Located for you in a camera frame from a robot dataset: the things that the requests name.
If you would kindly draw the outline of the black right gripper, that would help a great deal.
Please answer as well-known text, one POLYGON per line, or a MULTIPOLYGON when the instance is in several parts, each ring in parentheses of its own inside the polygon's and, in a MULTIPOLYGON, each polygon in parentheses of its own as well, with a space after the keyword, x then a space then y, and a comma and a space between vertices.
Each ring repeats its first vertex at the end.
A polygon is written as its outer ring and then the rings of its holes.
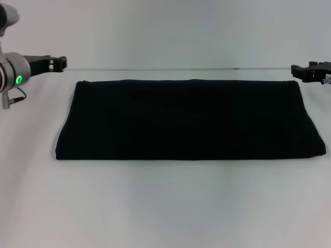
POLYGON ((304 83, 331 83, 331 62, 310 61, 309 67, 292 65, 291 74, 294 78, 300 79, 304 83))

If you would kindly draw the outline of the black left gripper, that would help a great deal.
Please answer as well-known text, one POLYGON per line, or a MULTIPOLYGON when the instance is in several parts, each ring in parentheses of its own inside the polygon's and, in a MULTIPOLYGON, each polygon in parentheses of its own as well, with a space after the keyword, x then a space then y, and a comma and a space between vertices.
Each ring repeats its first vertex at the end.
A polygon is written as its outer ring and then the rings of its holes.
POLYGON ((67 57, 44 56, 23 56, 29 63, 31 76, 37 76, 49 72, 63 72, 67 68, 67 57))

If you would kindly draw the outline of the black shirt with FREE print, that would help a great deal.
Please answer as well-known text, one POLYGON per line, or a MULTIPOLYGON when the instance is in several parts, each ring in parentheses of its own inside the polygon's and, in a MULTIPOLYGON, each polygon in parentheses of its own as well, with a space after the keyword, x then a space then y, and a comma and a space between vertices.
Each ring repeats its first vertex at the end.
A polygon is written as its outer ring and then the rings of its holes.
POLYGON ((326 146, 296 81, 77 82, 58 160, 279 160, 326 146))

